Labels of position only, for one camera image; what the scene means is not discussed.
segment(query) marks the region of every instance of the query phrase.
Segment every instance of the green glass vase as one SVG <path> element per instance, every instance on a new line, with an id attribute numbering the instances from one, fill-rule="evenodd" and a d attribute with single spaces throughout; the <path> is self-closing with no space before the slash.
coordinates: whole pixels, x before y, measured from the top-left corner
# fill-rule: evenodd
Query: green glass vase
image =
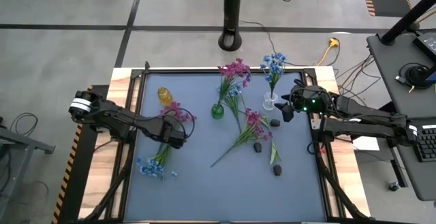
<path id="1" fill-rule="evenodd" d="M 215 103 L 212 106 L 211 114 L 214 119 L 221 119 L 224 116 L 224 107 L 221 103 Z"/>

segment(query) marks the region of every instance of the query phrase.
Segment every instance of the pole base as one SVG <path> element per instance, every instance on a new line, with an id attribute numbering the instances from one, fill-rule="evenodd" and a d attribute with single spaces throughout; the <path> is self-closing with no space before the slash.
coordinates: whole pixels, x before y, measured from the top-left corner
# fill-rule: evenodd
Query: pole base
<path id="1" fill-rule="evenodd" d="M 243 44 L 243 39 L 239 35 L 239 30 L 223 28 L 223 33 L 219 36 L 218 45 L 222 50 L 235 51 Z"/>

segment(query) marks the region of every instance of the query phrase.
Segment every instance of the keyboard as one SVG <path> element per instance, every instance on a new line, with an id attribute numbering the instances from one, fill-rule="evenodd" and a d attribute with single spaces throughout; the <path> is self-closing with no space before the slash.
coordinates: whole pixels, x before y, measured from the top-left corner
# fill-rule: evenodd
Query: keyboard
<path id="1" fill-rule="evenodd" d="M 436 161 L 436 128 L 424 129 L 426 127 L 420 126 L 418 131 L 419 142 L 418 145 L 414 146 L 415 153 L 421 162 Z"/>

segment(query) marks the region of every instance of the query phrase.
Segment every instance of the white paper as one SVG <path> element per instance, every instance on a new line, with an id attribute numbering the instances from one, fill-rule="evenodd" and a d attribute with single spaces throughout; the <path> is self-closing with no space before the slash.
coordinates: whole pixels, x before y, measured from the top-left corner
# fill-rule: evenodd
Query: white paper
<path id="1" fill-rule="evenodd" d="M 353 140 L 354 150 L 380 150 L 377 138 L 360 136 Z"/>

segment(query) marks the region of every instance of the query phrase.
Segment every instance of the gray tabletop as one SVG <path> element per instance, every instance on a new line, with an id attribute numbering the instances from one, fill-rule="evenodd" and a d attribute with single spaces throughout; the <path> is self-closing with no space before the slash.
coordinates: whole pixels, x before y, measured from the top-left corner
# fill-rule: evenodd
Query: gray tabletop
<path id="1" fill-rule="evenodd" d="M 300 74 L 285 74 L 275 92 L 289 93 L 295 78 L 301 79 Z M 309 119 L 302 113 L 296 114 L 292 122 L 284 123 L 277 109 L 263 110 L 268 83 L 261 75 L 253 75 L 243 95 L 247 107 L 281 121 L 273 133 L 283 159 L 282 175 L 274 176 L 269 164 L 270 142 L 262 142 L 261 153 L 254 152 L 252 143 L 241 146 L 210 168 L 239 135 L 229 109 L 225 108 L 221 120 L 211 117 L 211 106 L 218 99 L 219 80 L 219 74 L 148 77 L 143 115 L 157 115 L 162 109 L 157 89 L 164 86 L 174 100 L 181 102 L 181 107 L 198 119 L 184 147 L 172 151 L 165 180 L 143 175 L 139 166 L 132 166 L 125 221 L 325 221 L 315 157 L 306 151 L 311 141 Z M 135 158 L 151 158 L 158 147 L 158 142 L 141 134 Z M 171 171 L 178 176 L 172 178 Z"/>

